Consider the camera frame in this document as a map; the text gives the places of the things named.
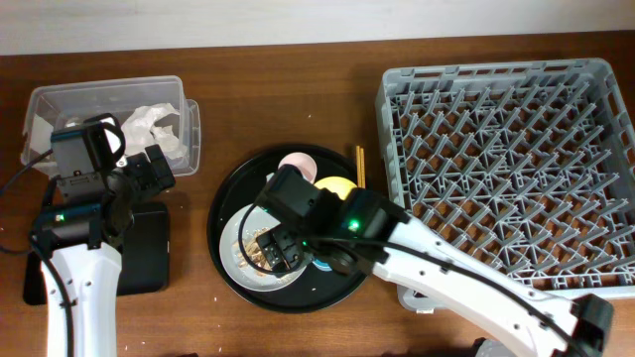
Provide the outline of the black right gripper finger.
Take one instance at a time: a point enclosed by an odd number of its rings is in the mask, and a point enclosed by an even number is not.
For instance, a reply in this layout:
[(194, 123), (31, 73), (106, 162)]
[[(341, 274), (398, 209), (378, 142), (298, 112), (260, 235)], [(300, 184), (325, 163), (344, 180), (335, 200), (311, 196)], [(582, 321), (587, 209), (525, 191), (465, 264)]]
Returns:
[(289, 232), (283, 233), (281, 238), (281, 250), (284, 258), (284, 272), (291, 273), (298, 270), (304, 259), (304, 252), (294, 234)]
[(260, 249), (262, 267), (274, 273), (281, 273), (283, 271), (283, 255), (276, 242), (274, 232), (268, 230), (258, 235), (256, 243)]

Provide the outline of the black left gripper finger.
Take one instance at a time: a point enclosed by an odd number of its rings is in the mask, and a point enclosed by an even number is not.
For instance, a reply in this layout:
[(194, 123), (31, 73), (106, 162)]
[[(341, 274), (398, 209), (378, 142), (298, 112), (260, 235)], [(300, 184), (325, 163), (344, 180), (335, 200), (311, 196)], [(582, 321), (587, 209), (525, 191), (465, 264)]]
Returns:
[(123, 173), (130, 182), (135, 200), (144, 201), (154, 194), (155, 177), (151, 162), (145, 154), (128, 157)]
[(145, 148), (145, 152), (158, 187), (160, 189), (173, 187), (176, 180), (161, 147), (158, 144), (148, 146)]

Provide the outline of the blue cup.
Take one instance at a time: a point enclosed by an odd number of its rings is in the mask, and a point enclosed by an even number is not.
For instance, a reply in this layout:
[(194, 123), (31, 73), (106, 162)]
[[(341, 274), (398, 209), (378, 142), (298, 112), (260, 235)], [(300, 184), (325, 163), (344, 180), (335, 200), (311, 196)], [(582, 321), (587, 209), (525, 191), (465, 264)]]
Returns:
[(323, 261), (319, 260), (316, 257), (313, 257), (312, 262), (313, 262), (314, 266), (317, 269), (319, 269), (319, 270), (321, 270), (323, 272), (331, 272), (332, 271), (332, 268), (331, 268), (331, 266), (328, 263), (323, 262)]

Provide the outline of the white tissue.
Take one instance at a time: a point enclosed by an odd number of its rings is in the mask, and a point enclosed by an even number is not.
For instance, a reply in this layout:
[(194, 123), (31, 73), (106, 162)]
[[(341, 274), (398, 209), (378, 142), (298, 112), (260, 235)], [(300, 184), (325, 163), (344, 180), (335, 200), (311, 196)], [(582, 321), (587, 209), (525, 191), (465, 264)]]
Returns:
[(174, 134), (173, 126), (157, 125), (168, 116), (180, 117), (180, 112), (170, 103), (138, 107), (121, 126), (126, 140), (125, 156), (130, 157), (144, 152), (146, 147), (159, 145), (169, 159), (183, 158), (187, 148)]

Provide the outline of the pink cup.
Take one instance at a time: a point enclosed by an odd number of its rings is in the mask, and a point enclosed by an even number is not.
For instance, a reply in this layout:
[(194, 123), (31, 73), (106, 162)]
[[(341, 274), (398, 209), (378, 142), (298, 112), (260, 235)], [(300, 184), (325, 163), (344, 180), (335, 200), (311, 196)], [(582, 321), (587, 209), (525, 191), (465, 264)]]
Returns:
[(308, 154), (302, 152), (293, 152), (285, 156), (278, 164), (278, 168), (284, 165), (291, 165), (298, 169), (303, 178), (310, 183), (316, 181), (318, 174), (318, 165), (316, 161)]

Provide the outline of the grey dishwasher rack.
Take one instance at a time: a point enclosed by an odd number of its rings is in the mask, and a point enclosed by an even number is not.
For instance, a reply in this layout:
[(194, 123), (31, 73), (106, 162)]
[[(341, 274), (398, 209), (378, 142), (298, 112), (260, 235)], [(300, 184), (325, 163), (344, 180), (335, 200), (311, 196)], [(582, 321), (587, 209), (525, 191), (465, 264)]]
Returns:
[(389, 196), (451, 245), (566, 298), (634, 295), (634, 127), (611, 65), (392, 68), (376, 97)]

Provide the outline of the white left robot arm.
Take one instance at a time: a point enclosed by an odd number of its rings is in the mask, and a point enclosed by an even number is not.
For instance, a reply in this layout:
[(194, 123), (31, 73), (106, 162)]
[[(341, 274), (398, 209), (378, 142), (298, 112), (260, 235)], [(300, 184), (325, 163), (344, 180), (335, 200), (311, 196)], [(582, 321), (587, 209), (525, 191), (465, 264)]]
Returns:
[(157, 145), (124, 167), (50, 179), (30, 245), (41, 262), (50, 356), (114, 356), (118, 295), (165, 288), (175, 178)]

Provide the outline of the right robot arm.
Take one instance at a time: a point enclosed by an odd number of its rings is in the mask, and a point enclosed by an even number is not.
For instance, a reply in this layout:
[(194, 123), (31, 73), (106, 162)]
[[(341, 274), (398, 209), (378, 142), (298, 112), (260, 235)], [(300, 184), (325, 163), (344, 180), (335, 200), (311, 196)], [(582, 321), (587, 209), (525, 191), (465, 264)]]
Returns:
[(333, 268), (356, 263), (386, 282), (433, 298), (487, 331), (515, 356), (600, 356), (614, 308), (536, 291), (455, 249), (400, 206), (366, 189), (346, 200), (326, 190), (266, 189), (256, 199), (300, 244)]

